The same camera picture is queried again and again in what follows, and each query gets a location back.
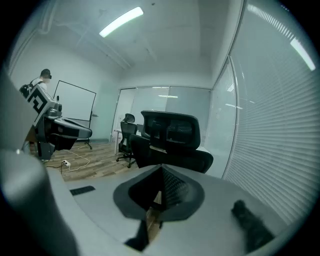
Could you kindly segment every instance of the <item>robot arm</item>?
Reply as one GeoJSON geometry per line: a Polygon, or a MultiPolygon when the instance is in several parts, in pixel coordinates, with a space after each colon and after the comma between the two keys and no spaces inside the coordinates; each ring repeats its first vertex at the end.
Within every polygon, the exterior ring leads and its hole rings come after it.
{"type": "Polygon", "coordinates": [[[92,130],[62,117],[62,105],[36,85],[26,100],[37,112],[33,122],[40,159],[49,160],[55,150],[69,150],[77,139],[92,136],[92,130]]]}

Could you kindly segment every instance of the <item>white shirt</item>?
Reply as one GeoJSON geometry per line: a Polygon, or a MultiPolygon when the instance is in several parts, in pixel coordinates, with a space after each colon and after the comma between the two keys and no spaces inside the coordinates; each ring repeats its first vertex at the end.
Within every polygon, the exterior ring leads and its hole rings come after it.
{"type": "Polygon", "coordinates": [[[45,91],[47,91],[47,85],[42,81],[41,78],[36,78],[36,79],[34,79],[34,80],[32,81],[32,85],[33,85],[33,86],[36,85],[37,83],[39,83],[39,86],[40,86],[42,89],[44,89],[45,91]]]}

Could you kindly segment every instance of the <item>black office chair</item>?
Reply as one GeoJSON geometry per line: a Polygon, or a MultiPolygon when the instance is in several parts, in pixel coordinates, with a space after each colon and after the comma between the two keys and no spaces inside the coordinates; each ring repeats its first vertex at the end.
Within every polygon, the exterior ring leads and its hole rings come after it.
{"type": "Polygon", "coordinates": [[[130,144],[139,168],[168,164],[205,173],[213,156],[197,150],[200,145],[198,119],[191,115],[142,111],[141,136],[131,135],[130,144]]]}
{"type": "Polygon", "coordinates": [[[133,156],[131,149],[130,135],[135,135],[138,129],[137,125],[133,122],[135,122],[134,115],[127,113],[125,114],[123,121],[120,123],[122,140],[119,143],[119,152],[122,152],[123,156],[116,159],[116,161],[119,162],[119,159],[129,158],[129,164],[127,166],[128,168],[130,168],[131,165],[136,162],[136,160],[131,162],[131,158],[135,159],[135,157],[133,156]]]}

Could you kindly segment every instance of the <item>cable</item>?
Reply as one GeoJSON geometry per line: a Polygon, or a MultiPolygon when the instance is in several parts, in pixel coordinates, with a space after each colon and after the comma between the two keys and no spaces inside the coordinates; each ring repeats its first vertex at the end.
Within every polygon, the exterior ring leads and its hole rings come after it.
{"type": "Polygon", "coordinates": [[[81,149],[81,148],[83,148],[83,147],[85,147],[86,145],[84,145],[84,146],[81,146],[81,147],[79,147],[79,148],[77,148],[77,150],[79,150],[79,149],[81,149]]]}
{"type": "Polygon", "coordinates": [[[59,168],[60,166],[46,166],[46,167],[59,168]]]}
{"type": "Polygon", "coordinates": [[[73,153],[73,152],[71,152],[71,151],[69,151],[69,150],[66,150],[66,149],[64,149],[64,151],[67,151],[67,152],[69,152],[69,153],[71,153],[71,154],[76,155],[76,156],[79,157],[79,158],[83,158],[83,159],[85,159],[85,160],[88,161],[88,162],[86,163],[86,165],[80,166],[79,168],[73,169],[73,170],[70,170],[70,167],[71,167],[71,164],[70,164],[70,166],[69,166],[69,171],[77,171],[77,170],[79,170],[79,169],[82,168],[82,167],[86,167],[86,166],[90,163],[90,160],[87,159],[87,158],[85,158],[85,157],[82,157],[82,156],[80,156],[80,155],[78,155],[78,154],[76,154],[76,153],[73,153]]]}

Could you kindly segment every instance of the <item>black base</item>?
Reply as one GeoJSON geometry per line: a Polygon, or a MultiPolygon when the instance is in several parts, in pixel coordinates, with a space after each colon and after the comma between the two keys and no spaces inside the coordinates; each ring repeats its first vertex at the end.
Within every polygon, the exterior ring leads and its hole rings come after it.
{"type": "Polygon", "coordinates": [[[126,154],[126,153],[123,156],[118,157],[115,161],[119,162],[119,159],[125,159],[125,158],[129,158],[129,164],[127,166],[128,168],[131,168],[131,165],[136,162],[136,160],[131,162],[131,158],[132,159],[135,159],[135,158],[133,157],[132,154],[126,154]]]}
{"type": "Polygon", "coordinates": [[[90,147],[90,149],[92,150],[92,146],[89,144],[88,141],[86,141],[84,144],[87,144],[90,147]]]}

